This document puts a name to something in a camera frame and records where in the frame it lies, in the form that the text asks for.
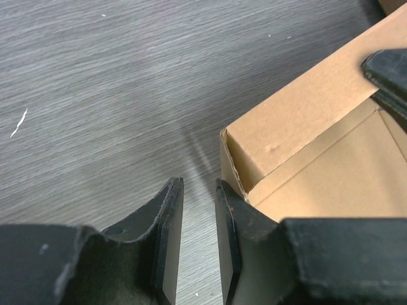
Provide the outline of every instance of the cardboard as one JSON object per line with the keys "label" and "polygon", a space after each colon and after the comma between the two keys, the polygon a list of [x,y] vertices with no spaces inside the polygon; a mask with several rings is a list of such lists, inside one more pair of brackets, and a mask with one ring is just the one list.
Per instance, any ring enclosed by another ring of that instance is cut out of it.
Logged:
{"label": "cardboard", "polygon": [[223,130],[222,179],[277,221],[407,216],[407,135],[361,72],[388,48],[407,48],[407,4]]}
{"label": "cardboard", "polygon": [[386,15],[390,15],[396,11],[403,4],[407,3],[407,0],[378,0]]}

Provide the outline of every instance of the white scratch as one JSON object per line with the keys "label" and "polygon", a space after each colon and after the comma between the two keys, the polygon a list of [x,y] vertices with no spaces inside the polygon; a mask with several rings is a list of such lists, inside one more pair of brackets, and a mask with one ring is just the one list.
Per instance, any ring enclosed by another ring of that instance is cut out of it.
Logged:
{"label": "white scratch", "polygon": [[25,111],[24,111],[24,113],[23,113],[23,117],[22,117],[21,120],[17,123],[17,127],[15,128],[14,132],[10,135],[10,138],[11,138],[12,136],[14,136],[14,134],[15,134],[15,133],[17,132],[17,130],[18,130],[18,127],[20,127],[20,125],[24,122],[25,115],[27,114],[27,112],[28,112],[28,108],[25,109]]}
{"label": "white scratch", "polygon": [[48,246],[47,243],[45,243],[44,245],[41,246],[41,248],[39,249],[39,254],[43,255],[45,250],[48,249],[50,246]]}

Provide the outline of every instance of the black object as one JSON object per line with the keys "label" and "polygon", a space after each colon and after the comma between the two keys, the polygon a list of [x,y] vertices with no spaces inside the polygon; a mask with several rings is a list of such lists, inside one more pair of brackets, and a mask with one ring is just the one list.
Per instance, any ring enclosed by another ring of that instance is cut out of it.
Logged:
{"label": "black object", "polygon": [[362,69],[379,87],[373,100],[407,132],[407,49],[378,51],[365,60]]}
{"label": "black object", "polygon": [[223,302],[407,304],[406,219],[286,219],[216,182]]}
{"label": "black object", "polygon": [[98,232],[0,226],[1,305],[175,304],[184,184]]}

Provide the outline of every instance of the gray table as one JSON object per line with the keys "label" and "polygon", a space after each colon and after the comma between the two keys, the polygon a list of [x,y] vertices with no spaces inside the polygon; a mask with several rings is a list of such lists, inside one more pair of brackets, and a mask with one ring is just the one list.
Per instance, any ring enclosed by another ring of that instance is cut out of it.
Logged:
{"label": "gray table", "polygon": [[0,221],[102,229],[182,176],[177,303],[220,304],[219,131],[381,17],[375,0],[0,0]]}

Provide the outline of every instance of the wood grain surface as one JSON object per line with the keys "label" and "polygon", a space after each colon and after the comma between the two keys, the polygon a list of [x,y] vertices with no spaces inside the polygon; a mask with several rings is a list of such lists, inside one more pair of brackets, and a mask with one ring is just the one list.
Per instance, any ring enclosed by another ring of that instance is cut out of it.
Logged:
{"label": "wood grain surface", "polygon": [[0,0],[0,222],[102,229],[184,177],[177,303],[220,304],[220,130],[382,17],[375,0]]}

